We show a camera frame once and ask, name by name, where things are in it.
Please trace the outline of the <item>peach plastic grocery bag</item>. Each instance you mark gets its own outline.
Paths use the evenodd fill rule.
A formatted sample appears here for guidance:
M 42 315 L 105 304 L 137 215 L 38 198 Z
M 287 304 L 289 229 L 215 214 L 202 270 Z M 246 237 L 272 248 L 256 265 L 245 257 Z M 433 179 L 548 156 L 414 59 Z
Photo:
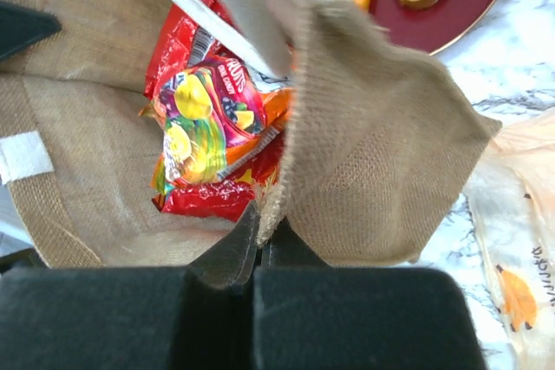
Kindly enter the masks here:
M 554 367 L 554 112 L 503 127 L 464 188 L 519 369 Z

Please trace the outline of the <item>red candy bag top shelf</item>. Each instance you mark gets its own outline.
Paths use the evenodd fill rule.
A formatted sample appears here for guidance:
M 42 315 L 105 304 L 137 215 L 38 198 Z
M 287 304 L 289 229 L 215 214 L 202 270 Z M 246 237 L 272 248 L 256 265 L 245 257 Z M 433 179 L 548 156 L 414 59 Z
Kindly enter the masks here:
M 221 20 L 233 26 L 219 0 L 200 0 Z M 187 68 L 202 61 L 209 49 L 217 49 L 219 42 L 200 27 L 179 6 L 173 4 L 162 25 L 151 60 L 147 66 L 144 95 L 152 99 L 156 84 L 170 69 Z

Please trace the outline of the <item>red Konfeti candy bag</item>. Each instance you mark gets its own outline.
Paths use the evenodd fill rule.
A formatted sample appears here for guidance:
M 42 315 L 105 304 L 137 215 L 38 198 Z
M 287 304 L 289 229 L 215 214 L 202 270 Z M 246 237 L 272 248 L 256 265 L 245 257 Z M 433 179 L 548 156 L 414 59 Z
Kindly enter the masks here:
M 219 217 L 236 222 L 258 193 L 264 194 L 277 182 L 278 163 L 284 150 L 279 134 L 258 155 L 218 183 L 170 185 L 153 199 L 160 212 L 188 217 Z

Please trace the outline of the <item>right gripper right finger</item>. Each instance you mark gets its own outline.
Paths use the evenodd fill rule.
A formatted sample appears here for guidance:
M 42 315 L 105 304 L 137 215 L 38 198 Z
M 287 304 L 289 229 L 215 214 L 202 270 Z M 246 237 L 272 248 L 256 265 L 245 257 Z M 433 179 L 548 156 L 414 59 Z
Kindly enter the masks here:
M 282 220 L 261 250 L 260 270 L 280 268 L 328 268 L 329 265 Z

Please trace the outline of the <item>burlap tote bag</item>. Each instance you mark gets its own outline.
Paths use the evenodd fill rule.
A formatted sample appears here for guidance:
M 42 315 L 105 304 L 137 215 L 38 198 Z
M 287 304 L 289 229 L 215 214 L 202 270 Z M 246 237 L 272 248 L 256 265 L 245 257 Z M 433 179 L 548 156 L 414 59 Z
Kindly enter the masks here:
M 1 66 L 1 178 L 52 268 L 178 265 L 231 228 L 147 199 L 161 132 L 138 116 L 168 0 L 4 0 L 62 30 Z M 269 0 L 300 49 L 258 243 L 287 219 L 326 262 L 417 258 L 499 131 L 447 69 L 391 45 L 350 0 Z

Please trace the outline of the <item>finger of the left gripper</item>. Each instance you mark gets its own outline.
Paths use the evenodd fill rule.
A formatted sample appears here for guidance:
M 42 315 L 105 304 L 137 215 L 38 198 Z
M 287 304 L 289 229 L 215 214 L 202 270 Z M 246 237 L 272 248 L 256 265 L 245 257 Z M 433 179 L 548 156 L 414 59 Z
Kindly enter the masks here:
M 62 30 L 54 15 L 5 1 L 1 2 L 0 18 L 2 62 Z

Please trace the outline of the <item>orange Fox's candy bag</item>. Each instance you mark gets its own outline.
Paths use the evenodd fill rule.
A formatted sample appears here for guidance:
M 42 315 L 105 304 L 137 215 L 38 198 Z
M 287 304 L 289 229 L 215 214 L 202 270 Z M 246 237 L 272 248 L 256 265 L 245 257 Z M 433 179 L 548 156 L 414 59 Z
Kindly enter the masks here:
M 224 55 L 166 71 L 143 110 L 163 131 L 153 188 L 165 195 L 228 177 L 284 130 L 292 90 L 290 79 Z

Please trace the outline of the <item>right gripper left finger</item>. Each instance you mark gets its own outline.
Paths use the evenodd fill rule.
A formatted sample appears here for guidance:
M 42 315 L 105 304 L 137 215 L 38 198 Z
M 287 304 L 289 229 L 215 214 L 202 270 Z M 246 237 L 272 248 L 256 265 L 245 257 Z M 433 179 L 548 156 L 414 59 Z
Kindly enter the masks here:
M 257 260 L 258 226 L 258 210 L 250 202 L 232 230 L 188 267 L 203 283 L 217 289 L 246 285 Z

